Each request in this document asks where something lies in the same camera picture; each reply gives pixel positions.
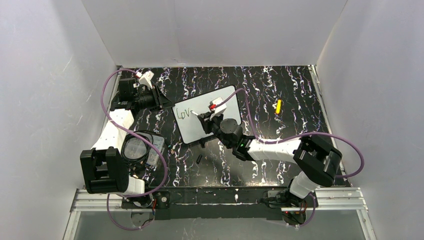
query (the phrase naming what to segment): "gray floor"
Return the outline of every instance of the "gray floor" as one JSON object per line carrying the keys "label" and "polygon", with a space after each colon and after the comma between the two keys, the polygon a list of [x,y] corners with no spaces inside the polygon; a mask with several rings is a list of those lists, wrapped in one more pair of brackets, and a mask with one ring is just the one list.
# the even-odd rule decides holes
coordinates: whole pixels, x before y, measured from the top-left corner
{"label": "gray floor", "polygon": [[[131,227],[130,213],[113,213],[122,225]],[[362,240],[365,239],[355,210],[318,210],[313,220],[300,229],[283,221],[259,218],[173,219],[155,221],[144,230],[126,231],[116,227],[106,212],[82,212],[77,240]]]}

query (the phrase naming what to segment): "yellow marker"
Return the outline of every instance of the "yellow marker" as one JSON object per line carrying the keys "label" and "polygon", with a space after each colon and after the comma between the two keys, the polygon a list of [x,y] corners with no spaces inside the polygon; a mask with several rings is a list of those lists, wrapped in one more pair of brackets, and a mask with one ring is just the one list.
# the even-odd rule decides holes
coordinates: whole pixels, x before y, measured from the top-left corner
{"label": "yellow marker", "polygon": [[279,114],[281,110],[281,99],[278,99],[277,101],[277,107],[275,108],[275,113]]}

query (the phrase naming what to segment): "marker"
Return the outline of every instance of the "marker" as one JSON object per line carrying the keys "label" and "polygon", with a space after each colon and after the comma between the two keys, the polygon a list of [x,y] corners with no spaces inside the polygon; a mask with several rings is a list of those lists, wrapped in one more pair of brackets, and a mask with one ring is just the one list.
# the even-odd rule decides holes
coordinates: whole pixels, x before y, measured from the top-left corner
{"label": "marker", "polygon": [[275,108],[275,113],[280,114],[280,110],[281,110],[281,99],[278,99],[277,107]]}

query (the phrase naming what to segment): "black border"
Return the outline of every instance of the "black border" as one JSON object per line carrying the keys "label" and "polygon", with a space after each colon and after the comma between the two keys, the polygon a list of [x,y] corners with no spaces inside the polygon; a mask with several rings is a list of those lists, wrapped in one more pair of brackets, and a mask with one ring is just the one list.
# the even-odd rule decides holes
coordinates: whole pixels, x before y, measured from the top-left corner
{"label": "black border", "polygon": [[[231,87],[231,86],[232,86],[232,87],[234,87],[234,92],[235,92],[235,91],[237,90],[236,85],[231,84],[231,85],[228,85],[228,86],[223,86],[223,87],[217,88],[217,89],[215,89],[215,90],[213,90],[213,91],[208,91],[208,92],[205,92],[205,93],[199,94],[199,95],[197,95],[197,96],[194,96],[194,97],[191,97],[191,98],[184,99],[184,100],[182,100],[182,101],[178,101],[178,102],[176,102],[175,104],[179,104],[179,103],[182,103],[182,102],[184,102],[184,101],[187,101],[187,100],[190,100],[190,99],[194,99],[194,98],[196,98],[196,97],[199,97],[199,96],[202,96],[202,95],[205,95],[205,94],[208,94],[208,93],[212,93],[212,92],[215,92],[215,91],[218,91],[218,90],[224,89],[224,88],[228,88],[228,87]],[[235,95],[235,97],[237,98],[237,106],[238,106],[238,109],[240,109],[239,97],[237,96],[237,94]],[[174,117],[174,119],[175,119],[174,108],[172,107],[171,109],[172,109],[173,117]],[[241,119],[240,125],[241,125],[241,124],[243,123],[242,114],[241,114],[241,112],[240,112],[240,111],[238,111],[238,114],[240,115],[240,119]],[[177,119],[175,119],[175,123],[176,123],[176,127],[178,128],[178,132],[179,132],[179,135],[181,136],[181,139],[182,139],[182,143],[183,143],[183,144],[187,144],[187,145],[189,145],[189,144],[192,144],[192,143],[195,143],[195,142],[198,142],[198,141],[199,141],[199,140],[195,140],[195,141],[191,141],[191,142],[189,142],[189,143],[185,143],[185,142],[184,142],[183,135],[181,135],[180,126],[178,126]]]}

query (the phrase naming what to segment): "white board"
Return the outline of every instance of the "white board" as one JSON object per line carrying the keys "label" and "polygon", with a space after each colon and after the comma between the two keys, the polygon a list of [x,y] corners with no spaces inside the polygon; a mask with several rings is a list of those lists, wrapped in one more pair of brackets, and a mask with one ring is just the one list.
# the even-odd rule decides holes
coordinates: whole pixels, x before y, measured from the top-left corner
{"label": "white board", "polygon": [[[189,144],[202,138],[212,136],[213,133],[205,134],[199,119],[190,111],[194,111],[197,114],[209,112],[208,106],[212,100],[219,97],[225,100],[234,93],[235,90],[236,87],[230,85],[175,103],[172,112],[181,134],[182,142]],[[237,96],[233,96],[225,104],[226,110],[223,113],[224,119],[235,119],[237,124],[242,124]]]}

